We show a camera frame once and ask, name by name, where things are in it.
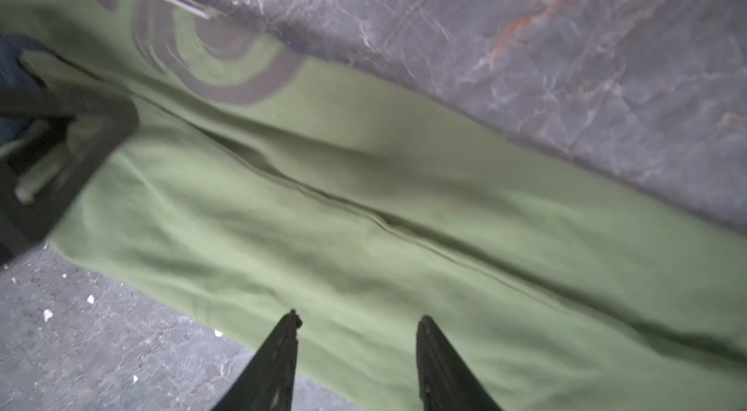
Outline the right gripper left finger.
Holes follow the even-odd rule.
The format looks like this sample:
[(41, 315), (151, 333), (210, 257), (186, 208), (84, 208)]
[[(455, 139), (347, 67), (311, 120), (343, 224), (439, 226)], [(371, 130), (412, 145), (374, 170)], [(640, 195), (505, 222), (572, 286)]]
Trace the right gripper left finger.
[(291, 410), (302, 325), (295, 310), (285, 314), (211, 410)]

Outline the green camouflage tank top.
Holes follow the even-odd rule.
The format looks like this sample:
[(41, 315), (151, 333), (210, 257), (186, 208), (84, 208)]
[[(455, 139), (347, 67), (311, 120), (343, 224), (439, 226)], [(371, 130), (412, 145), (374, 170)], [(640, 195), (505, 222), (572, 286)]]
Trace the green camouflage tank top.
[(414, 410), (432, 317), (508, 410), (742, 410), (746, 240), (420, 95), (163, 0), (1, 0), (1, 63), (134, 133), (50, 235), (69, 260)]

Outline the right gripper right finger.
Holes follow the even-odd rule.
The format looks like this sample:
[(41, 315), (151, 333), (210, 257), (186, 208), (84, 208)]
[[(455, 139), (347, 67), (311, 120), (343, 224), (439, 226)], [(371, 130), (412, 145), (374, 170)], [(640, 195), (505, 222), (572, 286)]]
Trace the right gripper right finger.
[(424, 410), (502, 410), (430, 316), (418, 323), (416, 366)]

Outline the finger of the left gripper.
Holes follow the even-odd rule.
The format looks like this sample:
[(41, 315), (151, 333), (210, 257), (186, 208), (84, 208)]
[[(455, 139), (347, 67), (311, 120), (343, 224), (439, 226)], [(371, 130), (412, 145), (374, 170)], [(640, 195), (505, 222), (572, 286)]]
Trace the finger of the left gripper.
[(89, 180), (139, 125), (129, 100), (81, 91), (1, 91), (1, 118), (29, 123), (1, 143), (1, 262), (50, 235)]

